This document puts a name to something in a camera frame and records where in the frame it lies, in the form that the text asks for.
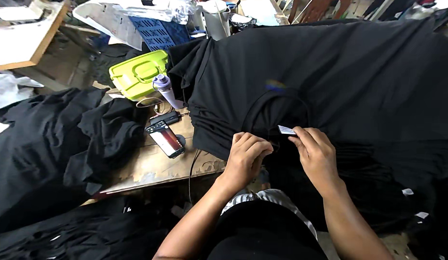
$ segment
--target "pile of black clothing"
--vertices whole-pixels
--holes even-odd
[[[178,221],[160,204],[106,198],[0,234],[0,260],[152,259]]]
[[[433,183],[448,185],[448,39],[432,19],[324,24],[172,47],[167,69],[188,103],[194,147],[226,160],[241,131],[277,144],[264,161],[271,186],[326,230],[321,197],[277,125],[319,128],[375,231],[434,227],[447,219]]]
[[[143,143],[145,110],[69,89],[0,109],[0,233],[76,208]]]

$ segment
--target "smartphone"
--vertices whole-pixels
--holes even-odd
[[[165,121],[159,121],[145,130],[169,158],[176,158],[185,152],[186,148],[179,142]]]

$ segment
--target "container lid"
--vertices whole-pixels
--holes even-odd
[[[222,13],[227,10],[227,4],[222,0],[209,0],[197,5],[203,6],[203,11],[207,13]]]
[[[168,54],[156,50],[114,65],[108,71],[115,87],[125,97],[136,100],[155,91],[153,78],[166,75],[167,62]]]

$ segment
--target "person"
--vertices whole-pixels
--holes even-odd
[[[336,169],[335,148],[325,133],[301,127],[293,131],[297,137],[288,139],[298,148],[302,167],[323,198],[325,220],[339,257],[392,260],[348,195]],[[260,137],[235,134],[226,169],[171,230],[154,259],[327,259],[292,207],[252,199],[228,208],[229,200],[258,175],[263,158],[272,152],[272,145]]]

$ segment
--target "black fabric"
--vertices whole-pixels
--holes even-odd
[[[336,141],[446,140],[448,105],[440,104],[448,104],[448,39],[432,28],[429,19],[257,28],[201,42],[170,74],[196,90],[185,97],[192,123],[202,128],[195,146],[222,159],[234,133],[266,137],[277,133],[274,122],[293,127],[295,117]],[[292,55],[275,48],[284,38]],[[290,115],[267,117],[280,107]]]
[[[448,38],[433,19],[329,24],[245,30],[176,60],[193,145],[226,160],[241,131],[278,144],[264,161],[271,186],[325,230],[321,197],[277,125],[319,128],[375,231],[428,228],[414,215],[435,214],[433,184],[448,178]]]
[[[115,88],[108,72],[109,68],[149,52],[150,49],[144,42],[142,42],[142,50],[136,50],[126,44],[105,45],[100,49],[100,55],[92,62],[92,77],[102,85]]]
[[[327,259],[306,224],[264,200],[232,206],[208,241],[202,257],[208,260]]]
[[[0,260],[152,259],[177,222],[160,205],[107,198],[0,234]]]
[[[106,90],[70,89],[0,109],[0,233],[71,210],[143,140],[144,113]]]

